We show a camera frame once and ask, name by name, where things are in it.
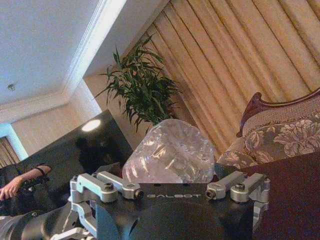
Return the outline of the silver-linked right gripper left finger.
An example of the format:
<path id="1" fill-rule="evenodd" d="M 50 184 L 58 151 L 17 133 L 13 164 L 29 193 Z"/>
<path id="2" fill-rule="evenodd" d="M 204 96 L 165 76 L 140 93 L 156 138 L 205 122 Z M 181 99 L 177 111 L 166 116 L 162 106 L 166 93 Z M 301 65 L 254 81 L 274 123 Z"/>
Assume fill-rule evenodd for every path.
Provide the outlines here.
<path id="1" fill-rule="evenodd" d="M 107 171 L 96 176 L 88 173 L 75 175 L 69 182 L 71 210 L 78 213 L 80 223 L 95 238 L 97 237 L 97 221 L 94 219 L 91 206 L 87 201 L 112 203 L 118 199 L 118 193 L 127 200 L 140 200 L 144 191 L 138 183 L 128 182 Z"/>

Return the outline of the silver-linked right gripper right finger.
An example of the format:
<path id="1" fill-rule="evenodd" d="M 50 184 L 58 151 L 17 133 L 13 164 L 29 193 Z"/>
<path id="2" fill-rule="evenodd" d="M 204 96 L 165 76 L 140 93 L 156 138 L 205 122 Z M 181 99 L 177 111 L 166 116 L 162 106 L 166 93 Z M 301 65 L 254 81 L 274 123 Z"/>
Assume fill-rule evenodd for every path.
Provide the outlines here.
<path id="1" fill-rule="evenodd" d="M 255 232 L 269 207 L 271 180 L 263 174 L 254 173 L 248 176 L 244 172 L 234 171 L 217 182 L 207 185 L 205 195 L 209 200 L 220 200 L 226 197 L 238 203 L 254 201 L 252 231 Z"/>

